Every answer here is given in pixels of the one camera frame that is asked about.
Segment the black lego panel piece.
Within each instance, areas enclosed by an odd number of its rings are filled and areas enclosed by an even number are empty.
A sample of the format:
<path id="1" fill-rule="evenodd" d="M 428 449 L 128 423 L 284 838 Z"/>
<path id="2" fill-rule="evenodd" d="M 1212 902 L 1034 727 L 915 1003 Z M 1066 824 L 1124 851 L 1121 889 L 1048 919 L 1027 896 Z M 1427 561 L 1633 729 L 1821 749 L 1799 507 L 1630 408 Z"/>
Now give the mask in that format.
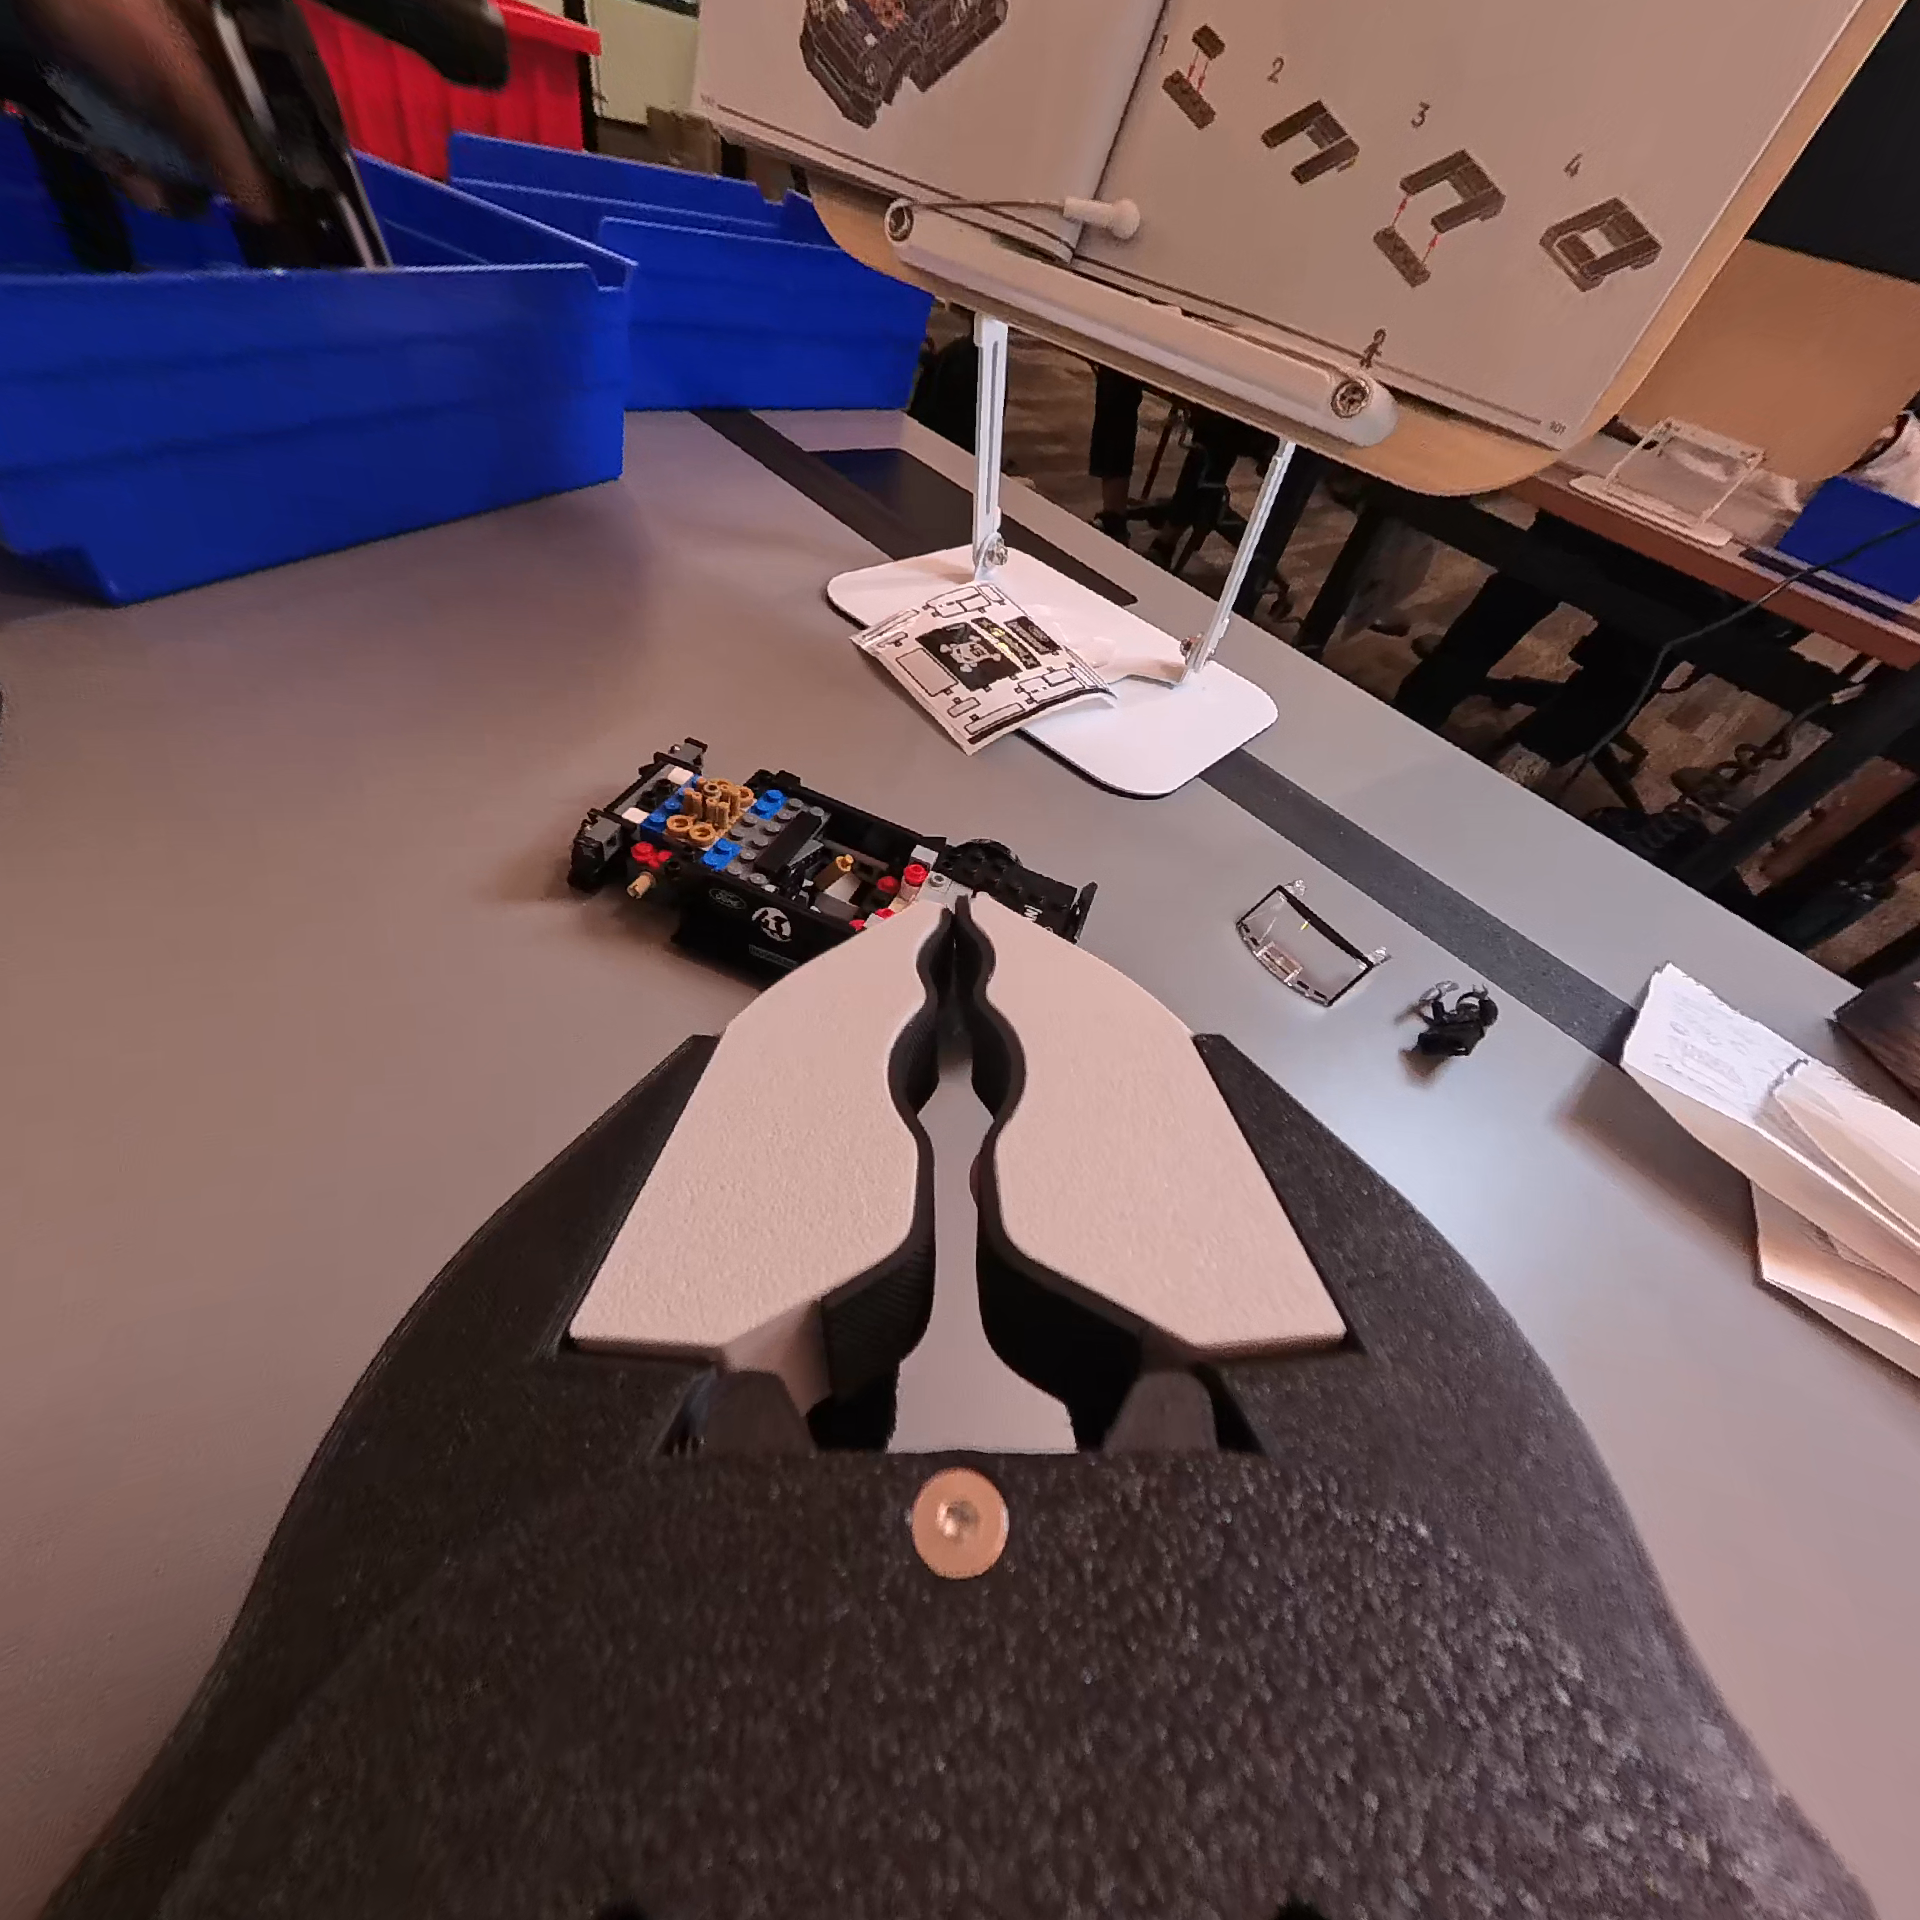
<path id="1" fill-rule="evenodd" d="M 1504 1003 L 1486 981 L 1435 981 L 1412 1003 L 1412 1061 L 1445 1064 L 1445 1061 L 1478 1061 L 1478 1047 L 1494 1031 Z"/>

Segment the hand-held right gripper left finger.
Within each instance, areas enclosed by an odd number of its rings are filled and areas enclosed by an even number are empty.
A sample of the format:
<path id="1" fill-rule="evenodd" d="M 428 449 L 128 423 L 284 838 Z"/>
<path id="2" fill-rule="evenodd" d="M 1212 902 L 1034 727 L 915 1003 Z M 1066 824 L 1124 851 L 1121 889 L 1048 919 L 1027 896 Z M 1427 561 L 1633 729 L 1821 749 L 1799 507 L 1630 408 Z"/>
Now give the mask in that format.
<path id="1" fill-rule="evenodd" d="M 729 1018 L 568 1315 L 575 1347 L 768 1368 L 818 1449 L 892 1449 L 933 1319 L 915 1113 L 949 970 L 954 910 L 911 902 Z"/>

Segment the black office chair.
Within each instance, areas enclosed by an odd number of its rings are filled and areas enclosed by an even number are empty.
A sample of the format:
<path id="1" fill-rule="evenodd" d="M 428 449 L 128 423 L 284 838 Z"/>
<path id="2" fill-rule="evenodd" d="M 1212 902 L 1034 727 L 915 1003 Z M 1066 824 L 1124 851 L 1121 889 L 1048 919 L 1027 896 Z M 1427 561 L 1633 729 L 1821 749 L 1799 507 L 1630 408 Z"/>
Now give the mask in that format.
<path id="1" fill-rule="evenodd" d="M 1239 460 L 1252 460 L 1264 474 L 1272 454 L 1277 454 L 1272 432 L 1252 432 L 1215 408 L 1187 408 L 1187 454 L 1180 454 L 1177 490 L 1162 501 L 1140 501 L 1140 507 L 1124 501 L 1121 512 L 1106 512 L 1106 533 L 1124 543 L 1137 523 L 1146 523 L 1146 558 L 1162 570 L 1180 570 L 1212 533 L 1227 533 L 1245 558 L 1239 612 L 1288 619 L 1295 599 L 1288 599 L 1277 558 L 1288 558 L 1317 490 L 1328 481 L 1328 460 L 1295 449 L 1277 495 L 1252 533 L 1252 512 L 1228 507 L 1228 474 L 1239 474 Z"/>

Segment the beige and black desk divider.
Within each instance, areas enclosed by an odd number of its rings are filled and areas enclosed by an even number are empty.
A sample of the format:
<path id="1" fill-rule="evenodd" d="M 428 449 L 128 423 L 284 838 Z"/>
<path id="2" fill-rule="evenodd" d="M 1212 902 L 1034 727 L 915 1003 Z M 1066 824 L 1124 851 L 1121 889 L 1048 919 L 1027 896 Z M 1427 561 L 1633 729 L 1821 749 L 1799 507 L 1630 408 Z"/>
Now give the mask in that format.
<path id="1" fill-rule="evenodd" d="M 1706 423 L 1757 449 L 1764 474 L 1829 481 L 1859 468 L 1920 387 L 1920 287 L 1742 247 L 1623 423 Z"/>

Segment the transparent lego windshield piece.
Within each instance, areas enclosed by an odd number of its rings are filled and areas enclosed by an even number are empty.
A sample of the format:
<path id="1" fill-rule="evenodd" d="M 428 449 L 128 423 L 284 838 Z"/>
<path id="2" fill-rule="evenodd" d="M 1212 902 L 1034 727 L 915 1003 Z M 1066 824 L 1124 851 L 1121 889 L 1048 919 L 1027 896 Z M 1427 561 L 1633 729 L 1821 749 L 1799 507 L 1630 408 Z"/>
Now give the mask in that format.
<path id="1" fill-rule="evenodd" d="M 1393 954 L 1341 941 L 1317 902 L 1305 885 L 1272 885 L 1262 902 L 1239 910 L 1239 948 L 1298 1003 L 1339 1009 L 1355 996 Z"/>

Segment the person's left hand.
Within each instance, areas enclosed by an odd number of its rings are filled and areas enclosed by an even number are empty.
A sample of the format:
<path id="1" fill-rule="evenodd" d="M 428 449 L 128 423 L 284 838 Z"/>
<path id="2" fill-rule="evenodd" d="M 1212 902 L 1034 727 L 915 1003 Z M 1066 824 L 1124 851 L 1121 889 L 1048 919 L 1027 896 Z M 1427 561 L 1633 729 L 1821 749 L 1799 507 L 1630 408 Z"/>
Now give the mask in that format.
<path id="1" fill-rule="evenodd" d="M 248 151 L 248 131 L 213 71 L 201 5 L 172 0 L 74 0 L 66 43 L 91 66 L 149 124 L 158 124 L 248 224 L 275 224 L 275 189 Z"/>

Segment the partly built lego car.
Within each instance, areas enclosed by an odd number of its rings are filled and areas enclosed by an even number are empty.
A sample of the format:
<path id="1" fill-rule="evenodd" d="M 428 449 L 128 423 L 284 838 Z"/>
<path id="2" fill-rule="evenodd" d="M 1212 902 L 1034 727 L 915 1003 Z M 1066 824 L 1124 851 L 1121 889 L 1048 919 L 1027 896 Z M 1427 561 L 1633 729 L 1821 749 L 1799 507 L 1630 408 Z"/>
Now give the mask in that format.
<path id="1" fill-rule="evenodd" d="M 915 838 L 798 771 L 719 779 L 703 738 L 656 749 L 575 824 L 561 885 L 656 902 L 685 954 L 758 981 L 954 896 L 994 896 L 1080 948 L 1102 896 L 1102 885 L 1027 872 L 1007 844 Z"/>

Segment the lego set box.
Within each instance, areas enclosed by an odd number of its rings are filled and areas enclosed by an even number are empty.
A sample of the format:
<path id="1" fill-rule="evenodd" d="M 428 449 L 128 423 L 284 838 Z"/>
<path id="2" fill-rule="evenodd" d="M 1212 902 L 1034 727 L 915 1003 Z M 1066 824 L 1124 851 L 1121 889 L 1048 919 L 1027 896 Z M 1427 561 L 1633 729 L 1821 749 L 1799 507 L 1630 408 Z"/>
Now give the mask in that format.
<path id="1" fill-rule="evenodd" d="M 1870 981 L 1829 1018 L 1908 1097 L 1920 1097 L 1920 981 Z"/>

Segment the black and white sticker sheet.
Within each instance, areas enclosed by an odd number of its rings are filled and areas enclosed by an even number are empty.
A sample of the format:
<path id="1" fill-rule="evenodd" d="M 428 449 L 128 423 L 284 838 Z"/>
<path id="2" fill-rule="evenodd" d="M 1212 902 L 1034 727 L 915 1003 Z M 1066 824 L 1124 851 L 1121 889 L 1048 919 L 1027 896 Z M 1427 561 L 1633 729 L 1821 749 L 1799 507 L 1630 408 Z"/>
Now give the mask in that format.
<path id="1" fill-rule="evenodd" d="M 1115 690 L 1041 636 L 1007 590 L 958 584 L 859 636 L 859 647 L 965 762 L 1066 712 L 1115 712 Z"/>

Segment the instruction booklet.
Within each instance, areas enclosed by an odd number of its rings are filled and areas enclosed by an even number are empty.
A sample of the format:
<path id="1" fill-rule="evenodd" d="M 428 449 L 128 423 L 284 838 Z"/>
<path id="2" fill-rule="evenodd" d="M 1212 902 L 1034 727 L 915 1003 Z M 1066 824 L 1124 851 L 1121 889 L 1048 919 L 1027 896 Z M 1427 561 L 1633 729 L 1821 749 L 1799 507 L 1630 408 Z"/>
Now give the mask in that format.
<path id="1" fill-rule="evenodd" d="M 694 115 L 886 265 L 1341 449 L 1623 408 L 1899 5 L 729 0 Z"/>

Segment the wooden desk with black legs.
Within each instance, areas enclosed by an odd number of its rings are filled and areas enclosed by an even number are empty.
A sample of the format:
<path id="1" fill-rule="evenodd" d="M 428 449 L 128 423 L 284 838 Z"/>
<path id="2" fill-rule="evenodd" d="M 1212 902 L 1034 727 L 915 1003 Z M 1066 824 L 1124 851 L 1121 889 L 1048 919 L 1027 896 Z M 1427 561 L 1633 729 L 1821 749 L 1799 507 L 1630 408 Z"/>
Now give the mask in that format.
<path id="1" fill-rule="evenodd" d="M 1355 481 L 1355 529 L 1339 547 L 1295 647 L 1328 654 L 1370 625 L 1398 533 L 1486 561 L 1478 599 L 1416 647 L 1393 712 L 1445 729 L 1464 703 L 1524 712 L 1484 738 L 1484 767 L 1547 798 L 1591 798 L 1580 824 L 1666 880 L 1696 885 L 1779 948 L 1844 941 L 1911 880 L 1911 603 L 1797 570 L 1771 533 L 1797 501 L 1742 501 L 1742 543 L 1666 533 L 1564 474 L 1519 481 L 1530 523 L 1486 501 Z M 1641 798 L 1641 712 L 1666 690 L 1764 703 L 1764 738 L 1711 767 L 1667 767 L 1667 805 Z"/>

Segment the white paper sheets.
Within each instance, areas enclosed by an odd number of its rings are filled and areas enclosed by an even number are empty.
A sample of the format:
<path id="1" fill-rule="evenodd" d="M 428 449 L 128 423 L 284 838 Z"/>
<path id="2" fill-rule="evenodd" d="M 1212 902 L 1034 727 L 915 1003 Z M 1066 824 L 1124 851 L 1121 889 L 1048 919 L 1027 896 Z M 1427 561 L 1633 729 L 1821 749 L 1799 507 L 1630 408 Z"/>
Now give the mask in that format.
<path id="1" fill-rule="evenodd" d="M 1920 1130 L 1678 970 L 1623 1075 L 1743 1173 L 1757 1289 L 1920 1378 Z"/>

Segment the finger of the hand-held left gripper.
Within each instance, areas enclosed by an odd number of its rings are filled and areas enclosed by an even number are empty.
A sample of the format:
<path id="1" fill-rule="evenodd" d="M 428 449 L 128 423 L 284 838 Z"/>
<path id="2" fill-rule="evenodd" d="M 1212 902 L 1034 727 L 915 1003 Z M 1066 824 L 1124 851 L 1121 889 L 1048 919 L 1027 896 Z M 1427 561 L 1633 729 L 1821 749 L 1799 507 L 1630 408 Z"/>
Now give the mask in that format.
<path id="1" fill-rule="evenodd" d="M 209 35 L 224 46 L 227 115 L 275 202 L 261 224 L 236 214 L 246 265 L 387 271 L 303 12 L 284 0 L 213 0 Z"/>

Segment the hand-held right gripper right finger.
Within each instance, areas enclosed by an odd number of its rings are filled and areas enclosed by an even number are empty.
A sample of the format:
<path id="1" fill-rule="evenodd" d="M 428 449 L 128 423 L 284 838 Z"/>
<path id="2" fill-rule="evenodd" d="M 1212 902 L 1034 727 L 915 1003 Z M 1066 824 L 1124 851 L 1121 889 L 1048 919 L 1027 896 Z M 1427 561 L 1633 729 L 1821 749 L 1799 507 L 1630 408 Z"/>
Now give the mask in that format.
<path id="1" fill-rule="evenodd" d="M 1351 1319 L 1201 1047 L 1084 948 L 965 896 L 985 1347 L 1102 1454 L 1146 1368 L 1319 1356 Z"/>

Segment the small blue parts bin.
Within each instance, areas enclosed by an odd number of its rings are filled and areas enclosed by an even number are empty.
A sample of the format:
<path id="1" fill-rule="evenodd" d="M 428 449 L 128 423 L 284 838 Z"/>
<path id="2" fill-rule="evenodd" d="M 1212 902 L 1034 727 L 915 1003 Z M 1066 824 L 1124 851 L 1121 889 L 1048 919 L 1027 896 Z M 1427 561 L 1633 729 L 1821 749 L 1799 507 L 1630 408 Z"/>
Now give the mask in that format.
<path id="1" fill-rule="evenodd" d="M 1821 584 L 1920 603 L 1920 507 L 1851 474 L 1821 481 L 1771 547 Z"/>

